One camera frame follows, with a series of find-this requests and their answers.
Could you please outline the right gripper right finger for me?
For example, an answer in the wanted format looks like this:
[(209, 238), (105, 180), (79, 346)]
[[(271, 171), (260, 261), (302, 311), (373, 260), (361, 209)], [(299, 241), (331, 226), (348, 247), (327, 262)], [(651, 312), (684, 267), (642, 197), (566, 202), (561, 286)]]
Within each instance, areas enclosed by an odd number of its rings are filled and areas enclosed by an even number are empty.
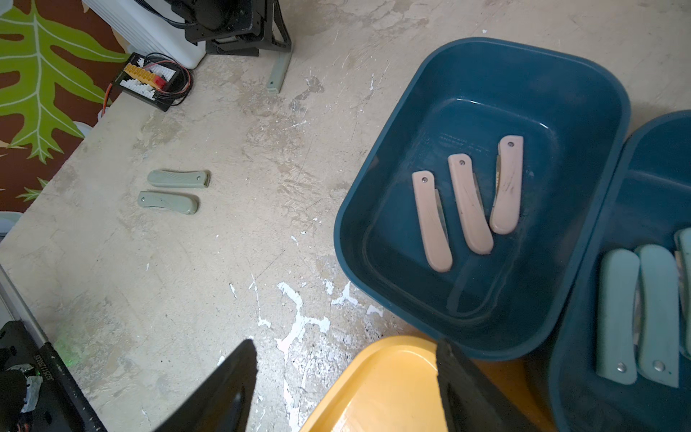
[(437, 343), (437, 381), (450, 431), (536, 431), (455, 343)]

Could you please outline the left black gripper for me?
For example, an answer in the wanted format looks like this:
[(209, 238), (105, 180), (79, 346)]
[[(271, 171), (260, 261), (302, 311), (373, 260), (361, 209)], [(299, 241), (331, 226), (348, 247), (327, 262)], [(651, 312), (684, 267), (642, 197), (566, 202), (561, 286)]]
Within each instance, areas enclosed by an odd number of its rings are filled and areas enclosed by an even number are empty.
[(188, 24), (185, 39), (206, 41), (207, 54), (258, 57), (262, 50), (293, 51), (278, 1), (181, 0), (169, 5)]

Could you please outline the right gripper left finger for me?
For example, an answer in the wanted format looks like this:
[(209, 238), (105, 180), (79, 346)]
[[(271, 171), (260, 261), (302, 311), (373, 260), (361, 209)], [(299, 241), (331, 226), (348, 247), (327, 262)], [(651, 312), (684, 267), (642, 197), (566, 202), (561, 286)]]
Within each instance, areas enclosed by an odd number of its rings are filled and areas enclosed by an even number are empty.
[(158, 431), (244, 431), (257, 381), (257, 350), (241, 342)]

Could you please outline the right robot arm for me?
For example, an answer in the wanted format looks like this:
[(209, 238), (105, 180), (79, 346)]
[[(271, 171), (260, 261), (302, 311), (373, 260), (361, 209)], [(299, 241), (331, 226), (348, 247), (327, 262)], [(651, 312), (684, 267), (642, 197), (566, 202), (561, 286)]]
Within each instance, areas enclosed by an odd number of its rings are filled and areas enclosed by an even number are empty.
[[(257, 379), (245, 340), (160, 425), (163, 431), (243, 431)], [(1, 330), (1, 428), (100, 431), (51, 345), (19, 321)], [(457, 347), (397, 336), (363, 350), (304, 423), (307, 431), (532, 431), (534, 424)]]

